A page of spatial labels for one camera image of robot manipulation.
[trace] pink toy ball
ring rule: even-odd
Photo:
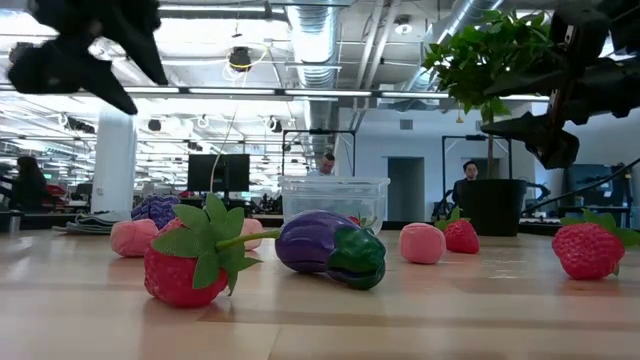
[[[241,235],[258,234],[261,232],[264,232],[264,229],[262,228],[262,223],[259,220],[244,219]],[[245,251],[255,250],[260,246],[260,244],[262,244],[262,239],[249,240],[244,243],[244,249]]]
[[[111,249],[122,257],[142,257],[157,235],[153,220],[121,221],[111,229]]]
[[[400,255],[409,262],[435,264],[445,250],[444,234],[435,226],[413,223],[400,232]]]

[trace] toy eggplant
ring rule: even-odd
[[[289,220],[275,243],[278,258],[300,273],[326,273],[368,290],[384,277],[386,249],[368,228],[329,211],[304,211]]]

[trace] plastic container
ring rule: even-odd
[[[281,176],[284,221],[305,210],[328,210],[344,216],[375,219],[380,232],[387,213],[388,178]]]

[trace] white column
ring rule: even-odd
[[[98,118],[91,212],[131,211],[136,165],[135,118],[105,105]]]

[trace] potted plant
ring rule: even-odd
[[[485,91],[496,78],[508,73],[535,71],[547,56],[552,56],[549,26],[544,13],[518,18],[487,11],[475,26],[467,26],[449,41],[430,44],[423,66],[438,75],[438,91],[446,91],[463,107],[465,114],[480,110],[483,123],[496,116],[509,115],[509,108]],[[493,170],[493,137],[489,136],[488,173]],[[517,234],[526,182],[486,179],[460,186],[461,207],[472,219],[479,235],[514,236]]]

